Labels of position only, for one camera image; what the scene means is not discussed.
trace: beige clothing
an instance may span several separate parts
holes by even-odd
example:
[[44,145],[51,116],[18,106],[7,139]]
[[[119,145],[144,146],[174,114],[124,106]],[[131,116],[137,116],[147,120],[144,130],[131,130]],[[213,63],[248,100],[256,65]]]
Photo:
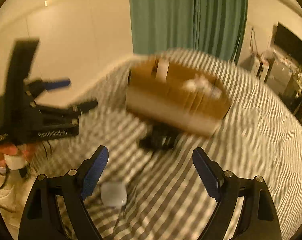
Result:
[[[19,171],[10,171],[5,187],[0,190],[0,212],[14,240],[18,239],[22,212],[35,178],[33,175],[25,181]],[[0,174],[0,186],[4,179]]]

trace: computer screen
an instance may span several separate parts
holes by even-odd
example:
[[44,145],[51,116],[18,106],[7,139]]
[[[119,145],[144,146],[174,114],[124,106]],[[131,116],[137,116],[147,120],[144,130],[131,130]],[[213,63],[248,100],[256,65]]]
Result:
[[302,65],[302,41],[288,28],[278,23],[274,44],[283,49]]

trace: gray plastic object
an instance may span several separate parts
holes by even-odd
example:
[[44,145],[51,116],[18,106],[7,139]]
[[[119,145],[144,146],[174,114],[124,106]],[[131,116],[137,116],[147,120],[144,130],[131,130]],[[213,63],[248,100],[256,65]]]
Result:
[[100,192],[102,203],[107,207],[120,209],[127,203],[127,190],[120,181],[104,182]]

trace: mattress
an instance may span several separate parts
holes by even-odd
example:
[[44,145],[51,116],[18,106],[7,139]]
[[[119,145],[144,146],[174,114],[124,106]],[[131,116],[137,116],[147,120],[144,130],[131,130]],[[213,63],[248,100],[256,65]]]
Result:
[[[91,157],[99,145],[109,149],[109,162],[85,206],[104,239],[197,239],[216,202],[210,198],[192,164],[192,151],[202,147],[224,170],[238,177],[264,177],[278,213],[283,240],[302,223],[302,127],[280,99],[246,70],[198,51],[173,49],[161,54],[217,76],[232,100],[221,127],[210,139],[182,134],[171,151],[138,147],[147,124],[125,110],[129,68],[120,65],[81,99],[97,98],[99,106],[80,118],[80,135],[57,141],[48,160],[33,166],[48,177],[64,175]],[[122,209],[100,199],[100,184],[122,181],[128,193]],[[243,198],[238,199],[225,235],[235,231]],[[66,231],[76,238],[63,200]]]

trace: cardboard box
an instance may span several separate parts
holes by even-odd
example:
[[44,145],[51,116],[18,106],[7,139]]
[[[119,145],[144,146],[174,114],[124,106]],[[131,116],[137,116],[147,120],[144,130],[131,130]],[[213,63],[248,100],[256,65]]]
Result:
[[[189,133],[212,136],[231,106],[221,82],[212,75],[174,62],[165,65],[165,59],[153,58],[131,69],[127,110]],[[196,75],[204,76],[219,88],[222,92],[219,98],[183,88]]]

